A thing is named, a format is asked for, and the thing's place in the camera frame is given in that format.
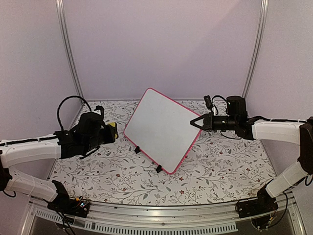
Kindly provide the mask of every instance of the white board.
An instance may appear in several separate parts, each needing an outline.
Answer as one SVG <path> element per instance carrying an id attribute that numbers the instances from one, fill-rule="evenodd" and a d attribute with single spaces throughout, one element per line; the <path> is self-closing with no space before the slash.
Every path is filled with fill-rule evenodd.
<path id="1" fill-rule="evenodd" d="M 168 174 L 173 174 L 200 130 L 195 112 L 148 88 L 125 127 L 124 135 Z"/>

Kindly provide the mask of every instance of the pink border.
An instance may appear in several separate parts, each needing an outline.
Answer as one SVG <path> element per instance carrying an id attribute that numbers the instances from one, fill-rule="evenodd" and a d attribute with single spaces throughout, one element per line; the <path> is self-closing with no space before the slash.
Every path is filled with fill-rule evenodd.
<path id="1" fill-rule="evenodd" d="M 153 90 L 153 91 L 155 91 L 155 92 L 161 94 L 162 96 L 164 96 L 164 97 L 170 99 L 171 101 L 175 102 L 176 104 L 179 104 L 178 102 L 176 102 L 175 100 L 171 99 L 170 97 L 168 97 L 168 96 L 162 94 L 161 92 L 158 92 L 157 90 L 155 90 L 155 89 L 153 89 L 153 88 L 150 87 L 150 88 L 148 88 L 148 89 L 145 91 L 145 93 L 143 94 L 143 96 L 142 96 L 142 98 L 140 99 L 140 101 L 139 101 L 137 107 L 136 107 L 135 110 L 134 110 L 134 113 L 136 112 L 136 109 L 138 108 L 138 106 L 139 106 L 141 100 L 143 99 L 143 97 L 145 96 L 145 94 L 146 94 L 146 92 L 147 92 L 148 90 Z M 194 113 L 194 114 L 200 116 L 199 114 L 197 114 L 196 112 L 192 111 L 191 109 L 188 109 L 187 107 L 185 107 L 185 106 L 183 106 L 183 105 L 181 105 L 181 104 L 179 104 L 179 105 L 182 106 L 182 107 L 184 107 L 185 109 L 191 111 L 192 113 Z M 125 134 L 125 129 L 124 129 L 124 132 L 123 132 L 123 133 L 124 133 L 124 136 L 125 136 L 126 138 L 128 138 L 129 141 L 132 142 L 135 146 L 137 146 L 128 136 L 126 136 L 126 134 Z M 195 141 L 196 141 L 197 138 L 199 137 L 200 132 L 201 132 L 201 130 L 199 130 L 199 133 L 197 134 L 196 138 L 192 141 L 190 147 L 187 149 L 187 152 L 186 152 L 185 155 L 182 157 L 180 163 L 177 165 L 177 167 L 175 168 L 175 170 L 174 170 L 172 173 L 170 173 L 170 172 L 164 170 L 163 168 L 162 168 L 162 170 L 164 170 L 164 171 L 165 171 L 167 174 L 169 174 L 169 175 L 174 174 L 174 173 L 177 171 L 177 169 L 178 169 L 178 167 L 180 166 L 180 164 L 182 163 L 182 161 L 186 158 L 187 153 L 190 151 L 191 147 L 193 146 L 193 144 L 195 143 Z M 140 151 L 141 151 L 143 154 L 145 154 L 149 159 L 151 159 L 155 164 L 159 165 L 155 160 L 153 160 L 153 159 L 152 159 L 148 154 L 146 154 L 142 149 L 141 149 Z"/>

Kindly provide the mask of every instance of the floral tablecloth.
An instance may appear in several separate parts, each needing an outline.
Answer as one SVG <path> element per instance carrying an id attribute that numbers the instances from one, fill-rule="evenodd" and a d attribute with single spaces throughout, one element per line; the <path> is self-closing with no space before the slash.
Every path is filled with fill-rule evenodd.
<path id="1" fill-rule="evenodd" d="M 179 101 L 198 114 L 203 101 Z M 138 101 L 91 102 L 102 105 L 105 122 L 117 122 L 119 139 L 80 160 L 58 160 L 51 179 L 62 182 L 71 196 L 93 201 L 132 205 L 192 205 L 238 200 L 255 196 L 275 176 L 259 141 L 230 140 L 220 132 L 201 132 L 177 172 L 157 174 L 156 165 L 123 135 Z M 225 105 L 215 102 L 220 115 Z M 233 132 L 224 135 L 236 138 Z"/>

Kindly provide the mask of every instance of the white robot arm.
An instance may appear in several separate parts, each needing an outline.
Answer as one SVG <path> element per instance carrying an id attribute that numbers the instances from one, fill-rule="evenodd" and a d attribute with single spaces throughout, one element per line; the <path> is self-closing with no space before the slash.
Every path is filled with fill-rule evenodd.
<path id="1" fill-rule="evenodd" d="M 213 114 L 212 100 L 215 97 L 222 98 L 227 103 L 227 116 Z M 236 205 L 239 217 L 278 209 L 275 197 L 313 174 L 313 117 L 307 120 L 268 119 L 261 116 L 248 118 L 244 98 L 230 96 L 224 99 L 219 95 L 215 97 L 204 97 L 211 112 L 190 121 L 191 125 L 204 131 L 233 130 L 237 136 L 246 140 L 276 140 L 300 145 L 300 157 L 297 161 L 263 186 L 257 193 L 257 199 Z M 200 120 L 203 120 L 203 126 L 197 124 Z"/>
<path id="2" fill-rule="evenodd" d="M 40 138 L 18 141 L 0 141 L 0 191 L 18 191 L 44 199 L 48 208 L 60 213 L 86 217 L 89 207 L 82 198 L 71 199 L 62 183 L 46 181 L 27 175 L 13 166 L 41 159 L 65 159 L 82 155 L 81 159 L 99 149 L 99 145 L 113 143 L 118 138 L 117 124 L 105 124 L 103 107 L 97 106 L 92 112 L 81 115 L 79 122 L 70 130 L 64 130 L 59 119 L 61 105 L 58 108 L 58 121 L 61 131 Z"/>

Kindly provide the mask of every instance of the black clip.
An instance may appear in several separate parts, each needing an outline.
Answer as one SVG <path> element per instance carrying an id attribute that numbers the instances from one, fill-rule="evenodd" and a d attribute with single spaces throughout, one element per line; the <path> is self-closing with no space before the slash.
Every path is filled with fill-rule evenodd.
<path id="1" fill-rule="evenodd" d="M 156 168 L 156 172 L 157 172 L 157 173 L 160 173 L 161 171 L 163 171 L 163 170 L 162 170 L 162 166 L 161 166 L 161 165 L 158 165 L 157 168 Z"/>
<path id="2" fill-rule="evenodd" d="M 135 151 L 136 154 L 139 153 L 139 152 L 141 152 L 139 146 L 137 146 L 134 151 Z"/>

